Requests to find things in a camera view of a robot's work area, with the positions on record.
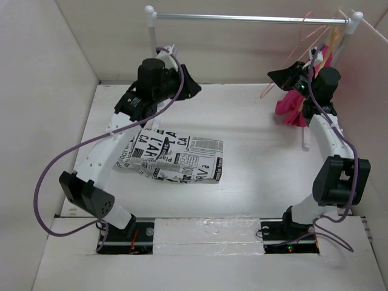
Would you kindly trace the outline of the wooden hanger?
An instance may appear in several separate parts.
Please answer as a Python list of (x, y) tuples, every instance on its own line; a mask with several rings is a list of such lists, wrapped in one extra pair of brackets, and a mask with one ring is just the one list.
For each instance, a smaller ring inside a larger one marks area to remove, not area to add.
[(333, 51), (337, 45), (337, 42), (340, 38), (340, 28), (338, 26), (334, 26), (331, 30), (329, 38), (323, 49), (323, 61), (319, 65), (319, 70), (330, 65), (332, 61)]

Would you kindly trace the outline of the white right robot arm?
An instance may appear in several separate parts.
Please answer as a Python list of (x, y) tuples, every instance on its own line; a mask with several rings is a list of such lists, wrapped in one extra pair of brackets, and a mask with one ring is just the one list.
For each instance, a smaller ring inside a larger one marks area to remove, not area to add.
[(341, 79), (339, 71), (314, 67), (297, 61), (290, 67), (268, 72), (268, 77), (286, 92), (302, 95), (302, 116), (315, 135), (325, 159), (313, 185), (312, 193), (301, 203), (290, 206), (278, 230), (288, 239), (308, 231), (314, 220), (335, 207), (360, 203), (371, 170), (370, 162), (360, 159), (356, 149), (344, 137), (331, 101)]

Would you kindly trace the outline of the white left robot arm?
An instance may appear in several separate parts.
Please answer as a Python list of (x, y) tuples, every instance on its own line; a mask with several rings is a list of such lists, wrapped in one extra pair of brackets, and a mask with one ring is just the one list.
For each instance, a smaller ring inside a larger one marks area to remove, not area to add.
[(136, 218), (104, 191), (109, 174), (129, 141), (144, 125), (166, 111), (171, 103), (158, 109), (166, 100), (183, 101), (201, 91), (186, 67), (168, 48), (157, 48), (155, 58), (143, 60), (137, 79), (114, 107), (113, 115), (85, 161), (73, 173), (63, 172), (59, 183), (74, 205), (114, 227), (121, 240), (135, 234)]

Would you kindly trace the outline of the newspaper print trousers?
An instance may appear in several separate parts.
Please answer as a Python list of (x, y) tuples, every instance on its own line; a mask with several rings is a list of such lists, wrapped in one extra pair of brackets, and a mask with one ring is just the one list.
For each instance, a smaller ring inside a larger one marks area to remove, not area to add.
[(189, 184), (219, 182), (224, 143), (161, 129), (141, 130), (124, 148), (115, 169)]

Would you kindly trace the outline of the white clothes rack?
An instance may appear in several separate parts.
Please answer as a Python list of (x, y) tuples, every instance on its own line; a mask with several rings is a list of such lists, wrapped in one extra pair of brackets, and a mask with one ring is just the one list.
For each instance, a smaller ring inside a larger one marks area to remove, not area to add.
[(345, 36), (342, 39), (342, 46), (335, 54), (333, 62), (336, 62), (346, 47), (346, 42), (354, 34), (360, 22), (364, 19), (362, 12), (354, 12), (350, 17), (343, 19), (322, 19), (278, 16), (240, 16), (240, 15), (209, 15), (209, 14), (188, 14), (188, 13), (160, 13), (154, 7), (147, 5), (144, 7), (145, 18), (149, 29), (151, 49), (156, 50), (155, 22), (157, 20), (183, 20), (183, 21), (233, 21), (233, 22), (257, 22), (265, 24), (296, 24), (300, 27), (314, 25), (318, 27), (330, 28), (334, 26), (345, 27)]

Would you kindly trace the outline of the pink wire hanger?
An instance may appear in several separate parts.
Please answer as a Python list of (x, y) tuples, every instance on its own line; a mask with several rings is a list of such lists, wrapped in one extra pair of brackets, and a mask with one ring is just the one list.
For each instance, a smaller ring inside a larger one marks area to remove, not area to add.
[[(305, 14), (302, 24), (299, 25), (299, 33), (298, 33), (298, 41), (296, 43), (296, 46), (292, 49), (292, 51), (289, 53), (287, 58), (284, 60), (284, 62), (281, 65), (281, 68), (284, 69), (285, 66), (289, 63), (290, 59), (295, 55), (295, 53), (298, 52), (299, 48), (302, 46), (302, 44), (311, 38), (314, 34), (317, 32), (321, 31), (322, 29), (325, 28), (325, 25), (320, 25), (318, 28), (316, 28), (314, 31), (310, 32), (307, 35), (303, 35), (303, 27), (304, 27), (304, 21), (307, 19), (308, 16), (313, 16), (313, 11), (309, 11)], [(263, 99), (274, 87), (273, 81), (271, 81), (267, 87), (264, 89), (264, 91), (260, 94), (259, 98)]]

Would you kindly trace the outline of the pink garment on hanger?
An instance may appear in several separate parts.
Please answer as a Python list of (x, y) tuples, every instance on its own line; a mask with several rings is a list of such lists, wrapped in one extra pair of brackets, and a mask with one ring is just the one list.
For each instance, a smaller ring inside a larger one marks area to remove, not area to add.
[(303, 102), (303, 96), (297, 91), (291, 90), (287, 92), (282, 100), (276, 103), (275, 114), (277, 116), (283, 116), (283, 125), (307, 127), (302, 113)]

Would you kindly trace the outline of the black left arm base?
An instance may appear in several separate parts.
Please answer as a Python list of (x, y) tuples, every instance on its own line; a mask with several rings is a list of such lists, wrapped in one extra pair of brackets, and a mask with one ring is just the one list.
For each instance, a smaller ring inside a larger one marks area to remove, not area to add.
[(141, 218), (136, 221), (132, 234), (127, 238), (121, 230), (97, 222), (99, 230), (96, 252), (100, 255), (151, 255), (153, 253), (153, 237), (155, 233), (155, 220)]

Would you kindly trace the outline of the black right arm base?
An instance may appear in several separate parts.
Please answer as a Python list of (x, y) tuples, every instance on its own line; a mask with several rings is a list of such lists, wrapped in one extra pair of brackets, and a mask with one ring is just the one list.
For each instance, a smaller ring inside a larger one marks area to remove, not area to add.
[(309, 235), (306, 229), (284, 231), (280, 219), (262, 219), (255, 235), (263, 242), (266, 255), (274, 254), (319, 254), (315, 235)]

